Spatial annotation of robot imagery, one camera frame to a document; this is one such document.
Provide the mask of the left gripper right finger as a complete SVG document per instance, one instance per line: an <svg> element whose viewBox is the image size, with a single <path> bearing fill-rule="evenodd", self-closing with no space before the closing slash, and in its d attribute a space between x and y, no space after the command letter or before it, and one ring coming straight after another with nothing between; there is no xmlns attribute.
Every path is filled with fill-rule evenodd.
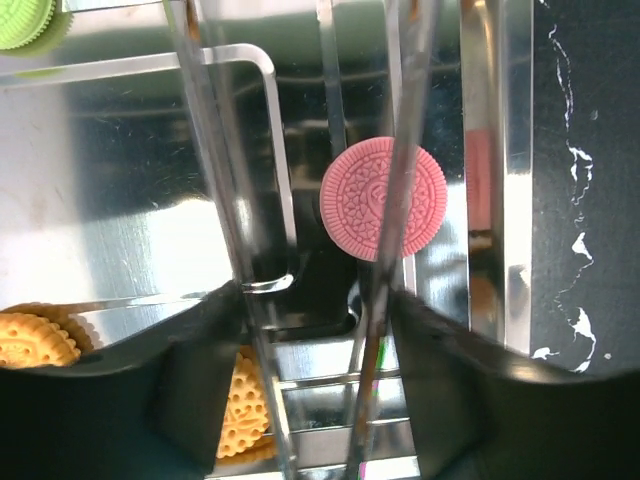
<svg viewBox="0 0 640 480"><path fill-rule="evenodd" d="M390 319L425 479L635 479L639 375L576 374L399 291Z"/></svg>

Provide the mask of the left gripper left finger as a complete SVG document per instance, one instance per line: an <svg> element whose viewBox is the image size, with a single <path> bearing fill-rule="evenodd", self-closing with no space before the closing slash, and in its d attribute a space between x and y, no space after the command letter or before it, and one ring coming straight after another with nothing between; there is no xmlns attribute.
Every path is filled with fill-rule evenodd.
<svg viewBox="0 0 640 480"><path fill-rule="evenodd" d="M227 283L69 367L1 373L5 479L210 474L245 313Z"/></svg>

